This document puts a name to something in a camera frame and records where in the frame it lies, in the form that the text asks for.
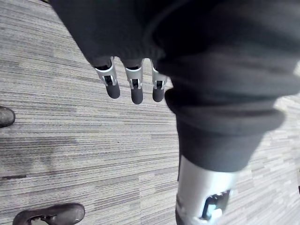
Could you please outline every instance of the shoe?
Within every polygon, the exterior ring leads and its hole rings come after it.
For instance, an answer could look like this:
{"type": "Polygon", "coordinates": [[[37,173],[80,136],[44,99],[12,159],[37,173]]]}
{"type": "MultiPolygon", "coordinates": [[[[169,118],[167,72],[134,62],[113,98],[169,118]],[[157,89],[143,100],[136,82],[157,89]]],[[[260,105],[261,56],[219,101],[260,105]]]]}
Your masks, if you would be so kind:
{"type": "Polygon", "coordinates": [[[0,128],[12,125],[15,121],[15,113],[9,108],[0,106],[0,128]]]}
{"type": "Polygon", "coordinates": [[[152,63],[152,83],[153,83],[152,98],[154,101],[161,102],[164,99],[165,84],[167,83],[167,81],[168,81],[168,77],[160,74],[153,67],[153,63],[152,63]]]}
{"type": "Polygon", "coordinates": [[[118,98],[120,96],[120,88],[117,80],[116,68],[111,57],[111,66],[108,69],[95,68],[99,78],[106,86],[109,97],[118,98]]]}
{"type": "Polygon", "coordinates": [[[32,220],[40,219],[48,225],[74,225],[85,215],[84,206],[78,203],[54,205],[38,210],[24,210],[13,220],[13,225],[31,225],[32,220]]]}

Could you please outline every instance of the robotic finger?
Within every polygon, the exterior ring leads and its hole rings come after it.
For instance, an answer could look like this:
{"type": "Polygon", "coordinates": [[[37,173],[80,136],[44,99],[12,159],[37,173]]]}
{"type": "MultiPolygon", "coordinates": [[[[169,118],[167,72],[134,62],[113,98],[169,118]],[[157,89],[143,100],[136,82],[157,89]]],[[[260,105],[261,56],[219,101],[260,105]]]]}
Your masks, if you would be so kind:
{"type": "Polygon", "coordinates": [[[105,84],[106,91],[111,98],[118,98],[120,96],[120,88],[117,80],[116,68],[111,57],[110,66],[95,67],[95,70],[105,84]]]}

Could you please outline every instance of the black shoe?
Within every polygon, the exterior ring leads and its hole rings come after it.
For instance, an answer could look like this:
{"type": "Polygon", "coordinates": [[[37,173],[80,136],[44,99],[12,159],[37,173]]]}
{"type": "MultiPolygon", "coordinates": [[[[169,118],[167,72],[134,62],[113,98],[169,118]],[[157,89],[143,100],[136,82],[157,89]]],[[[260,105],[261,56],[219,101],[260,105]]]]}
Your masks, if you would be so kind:
{"type": "Polygon", "coordinates": [[[0,128],[12,125],[15,121],[15,113],[9,108],[0,106],[0,128]]]}
{"type": "Polygon", "coordinates": [[[39,210],[24,210],[16,215],[13,225],[31,225],[31,221],[38,218],[48,225],[74,225],[80,222],[84,215],[83,205],[66,203],[39,210]]]}

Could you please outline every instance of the prosthetic hand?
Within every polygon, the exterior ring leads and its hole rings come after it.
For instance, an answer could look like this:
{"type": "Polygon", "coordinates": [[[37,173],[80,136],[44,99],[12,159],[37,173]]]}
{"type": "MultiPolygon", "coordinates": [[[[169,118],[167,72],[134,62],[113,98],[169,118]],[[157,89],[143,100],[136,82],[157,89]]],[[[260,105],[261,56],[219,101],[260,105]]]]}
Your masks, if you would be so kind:
{"type": "MultiPolygon", "coordinates": [[[[95,70],[105,85],[107,94],[111,98],[118,98],[120,96],[120,88],[113,57],[101,61],[102,65],[95,67],[95,70]]],[[[138,105],[143,101],[143,60],[122,60],[122,62],[129,82],[132,102],[138,105]]],[[[151,65],[153,82],[152,97],[154,101],[161,102],[165,95],[167,77],[155,69],[153,61],[151,61],[151,65]]]]}
{"type": "MultiPolygon", "coordinates": [[[[216,223],[237,172],[248,164],[263,134],[284,120],[273,108],[276,99],[299,92],[300,79],[293,75],[299,61],[299,4],[141,0],[134,7],[127,1],[103,7],[103,2],[52,0],[93,67],[98,66],[93,57],[103,50],[121,59],[153,59],[153,42],[164,50],[154,71],[173,83],[165,99],[176,114],[180,144],[176,220],[179,225],[216,223]],[[125,13],[114,17],[114,26],[106,24],[112,19],[107,7],[116,15],[125,13]]],[[[131,90],[142,88],[142,77],[129,72],[131,90]]],[[[155,81],[154,90],[162,89],[162,80],[155,81]]]]}

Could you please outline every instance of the striped carpet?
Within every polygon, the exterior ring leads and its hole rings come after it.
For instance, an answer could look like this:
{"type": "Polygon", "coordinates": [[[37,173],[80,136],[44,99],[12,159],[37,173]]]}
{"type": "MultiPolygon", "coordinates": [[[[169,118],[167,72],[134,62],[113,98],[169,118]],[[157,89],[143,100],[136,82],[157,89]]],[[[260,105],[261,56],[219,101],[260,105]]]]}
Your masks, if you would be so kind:
{"type": "MultiPolygon", "coordinates": [[[[175,224],[175,117],[152,100],[148,60],[141,105],[115,62],[113,100],[49,5],[0,0],[0,105],[16,112],[0,129],[0,225],[67,202],[85,206],[82,225],[175,224]]],[[[300,224],[300,99],[277,106],[287,121],[241,173],[221,225],[300,224]]]]}

